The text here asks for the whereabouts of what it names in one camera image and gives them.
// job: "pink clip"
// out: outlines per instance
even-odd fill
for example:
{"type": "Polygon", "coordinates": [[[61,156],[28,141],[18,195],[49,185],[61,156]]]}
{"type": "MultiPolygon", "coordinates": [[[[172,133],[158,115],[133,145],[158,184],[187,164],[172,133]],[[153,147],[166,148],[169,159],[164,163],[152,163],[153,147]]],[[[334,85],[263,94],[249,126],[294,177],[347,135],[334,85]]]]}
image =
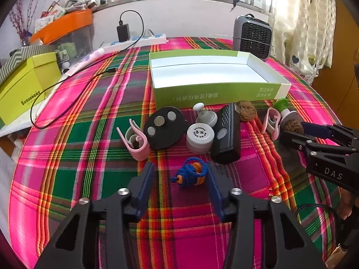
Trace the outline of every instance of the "pink clip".
{"type": "Polygon", "coordinates": [[[146,135],[143,134],[143,132],[139,129],[137,124],[132,119],[130,119],[129,121],[131,126],[129,129],[132,129],[133,132],[136,134],[135,140],[139,143],[138,149],[133,148],[133,144],[128,140],[126,140],[126,138],[123,136],[121,130],[118,127],[117,127],[117,132],[120,135],[123,142],[125,143],[125,146],[129,150],[132,157],[137,161],[144,161],[148,158],[151,152],[150,145],[147,141],[147,137],[146,135]]]}
{"type": "Polygon", "coordinates": [[[271,134],[271,139],[273,141],[277,140],[279,137],[279,121],[280,113],[278,110],[272,107],[268,108],[262,124],[262,134],[265,134],[267,130],[271,134]]]}

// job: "blue gripper pad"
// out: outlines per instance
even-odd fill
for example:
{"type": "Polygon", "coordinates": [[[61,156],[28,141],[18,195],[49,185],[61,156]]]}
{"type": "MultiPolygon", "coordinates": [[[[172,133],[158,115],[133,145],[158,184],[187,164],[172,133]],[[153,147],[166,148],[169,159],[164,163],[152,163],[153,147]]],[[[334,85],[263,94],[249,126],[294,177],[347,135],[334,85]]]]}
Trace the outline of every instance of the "blue gripper pad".
{"type": "Polygon", "coordinates": [[[224,210],[229,206],[229,191],[233,188],[233,184],[225,175],[223,166],[213,162],[208,163],[206,186],[214,212],[222,222],[225,221],[224,210]]]}
{"type": "Polygon", "coordinates": [[[331,138],[332,132],[326,126],[321,126],[315,123],[302,122],[305,135],[311,135],[313,137],[319,137],[322,139],[331,138]]]}
{"type": "Polygon", "coordinates": [[[139,176],[133,177],[127,186],[131,192],[130,204],[136,210],[137,221],[146,212],[154,180],[154,164],[147,162],[139,176]]]}

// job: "white power strip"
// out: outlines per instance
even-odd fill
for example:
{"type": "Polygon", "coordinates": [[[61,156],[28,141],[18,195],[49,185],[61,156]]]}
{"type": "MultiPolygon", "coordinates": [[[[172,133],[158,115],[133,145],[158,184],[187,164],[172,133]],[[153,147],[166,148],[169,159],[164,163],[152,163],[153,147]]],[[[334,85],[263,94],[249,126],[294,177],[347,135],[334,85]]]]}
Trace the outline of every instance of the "white power strip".
{"type": "MultiPolygon", "coordinates": [[[[103,48],[105,50],[105,54],[118,52],[118,51],[123,50],[123,49],[127,48],[128,46],[130,46],[137,39],[138,39],[138,37],[134,37],[134,38],[131,38],[130,40],[124,41],[124,42],[116,41],[116,42],[105,44],[101,48],[103,48]]],[[[165,34],[157,34],[157,35],[153,35],[153,36],[150,36],[150,37],[141,38],[134,45],[134,47],[152,46],[152,45],[155,45],[155,44],[166,44],[166,43],[167,43],[166,35],[165,34]]]]}

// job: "tablecloth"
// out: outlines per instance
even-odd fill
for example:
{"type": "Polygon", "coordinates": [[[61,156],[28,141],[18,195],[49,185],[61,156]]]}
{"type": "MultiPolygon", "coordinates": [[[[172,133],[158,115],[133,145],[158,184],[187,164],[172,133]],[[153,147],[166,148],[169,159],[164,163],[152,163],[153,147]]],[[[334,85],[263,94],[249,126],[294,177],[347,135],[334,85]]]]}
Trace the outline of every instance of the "tablecloth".
{"type": "MultiPolygon", "coordinates": [[[[169,38],[168,43],[132,48],[110,57],[64,82],[37,119],[45,125],[75,100],[92,75],[119,67],[93,80],[76,104],[45,130],[32,128],[19,158],[11,185],[9,231],[19,259],[33,268],[59,223],[80,197],[108,197],[141,172],[145,162],[135,161],[121,141],[129,118],[142,128],[155,112],[149,53],[174,49],[231,49],[232,42],[204,37],[169,38]]],[[[290,109],[305,121],[338,123],[323,99],[303,80],[270,58],[266,63],[292,86],[290,109]]],[[[241,123],[241,158],[226,165],[236,187],[252,196],[282,197],[291,210],[304,203],[336,207],[338,188],[305,172],[304,160],[295,150],[261,134],[261,121],[273,101],[254,102],[258,116],[241,123]]],[[[222,107],[208,106],[217,111],[222,107]]],[[[193,123],[194,111],[182,110],[193,123]]],[[[155,184],[143,220],[130,226],[139,268],[221,268],[226,254],[230,223],[220,223],[205,185],[182,188],[170,182],[183,162],[193,154],[185,136],[173,147],[151,151],[156,166],[155,184]]],[[[200,156],[209,161],[209,155],[200,156]]],[[[333,252],[334,220],[323,209],[304,209],[299,221],[312,238],[323,260],[333,252]]],[[[255,223],[254,268],[261,265],[260,222],[255,223]]],[[[100,268],[105,268],[105,223],[100,227],[100,268]]]]}

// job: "white jar lid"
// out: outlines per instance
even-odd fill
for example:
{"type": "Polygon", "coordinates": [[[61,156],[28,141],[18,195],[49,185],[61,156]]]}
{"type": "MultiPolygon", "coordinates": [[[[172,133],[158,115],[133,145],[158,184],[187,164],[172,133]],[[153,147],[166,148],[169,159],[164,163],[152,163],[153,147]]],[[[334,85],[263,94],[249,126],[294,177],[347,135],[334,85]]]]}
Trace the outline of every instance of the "white jar lid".
{"type": "Polygon", "coordinates": [[[192,124],[187,130],[187,146],[196,153],[206,153],[214,139],[213,129],[205,123],[192,124]]]}

